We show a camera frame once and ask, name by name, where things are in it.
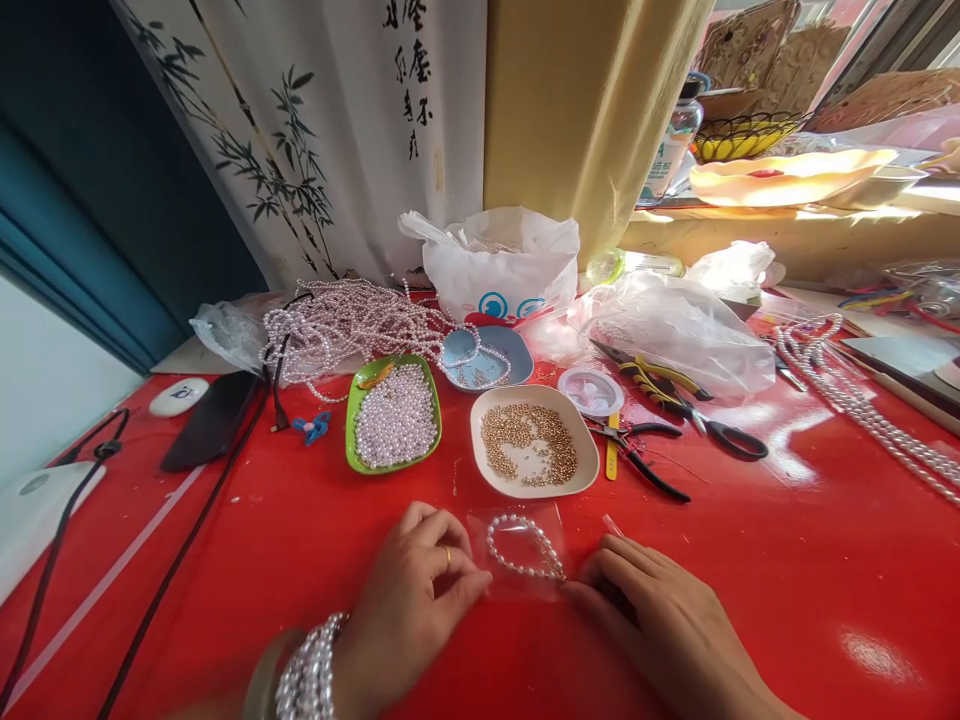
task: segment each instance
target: white curtain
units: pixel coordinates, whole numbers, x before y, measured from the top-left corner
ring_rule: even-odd
[[[481,210],[485,0],[115,3],[272,286],[423,284],[400,213]]]

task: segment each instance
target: plastic bottle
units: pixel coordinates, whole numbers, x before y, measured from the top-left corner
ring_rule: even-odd
[[[641,269],[673,277],[683,275],[683,263],[673,255],[648,255],[613,248],[604,250],[587,264],[586,281],[590,287],[596,287],[616,282],[628,272]]]
[[[699,92],[699,80],[690,80],[683,84],[683,91],[673,109],[667,132],[663,135],[653,167],[650,168],[640,199],[637,200],[637,207],[656,207],[663,201],[674,175],[680,169],[683,154],[690,147],[703,122],[703,106],[697,102]]]

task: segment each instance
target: white mouse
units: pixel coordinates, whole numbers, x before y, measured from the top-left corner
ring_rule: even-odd
[[[181,380],[157,395],[150,403],[150,414],[157,417],[173,417],[184,413],[203,397],[210,387],[203,378]]]

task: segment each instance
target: beige dish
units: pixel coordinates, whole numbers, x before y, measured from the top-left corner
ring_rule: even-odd
[[[889,205],[900,193],[929,175],[930,173],[923,170],[889,165],[821,202],[844,210],[876,210]]]
[[[708,163],[690,170],[690,186],[701,200],[721,207],[805,205],[870,177],[896,157],[896,150],[844,150]],[[750,175],[758,170],[783,175]]]
[[[480,436],[483,416],[491,408],[517,403],[540,405],[553,410],[560,416],[567,432],[570,433],[573,449],[577,454],[577,470],[563,485],[528,487],[522,485],[520,480],[506,480],[500,477],[487,462],[487,449]],[[494,490],[510,497],[532,499],[573,495],[593,485],[593,481],[597,479],[597,473],[600,472],[600,454],[577,408],[563,394],[545,385],[515,385],[485,392],[476,399],[470,410],[470,436],[473,439],[473,457],[477,461],[477,468],[483,475],[483,479]],[[516,456],[512,459],[518,463],[521,474],[526,474],[525,471],[528,468],[524,467],[523,461]]]

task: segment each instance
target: green plate of pearls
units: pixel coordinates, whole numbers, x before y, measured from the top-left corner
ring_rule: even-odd
[[[385,475],[416,465],[437,449],[442,430],[437,386],[430,365],[419,355],[374,360],[353,376],[347,398],[347,463],[358,473]]]

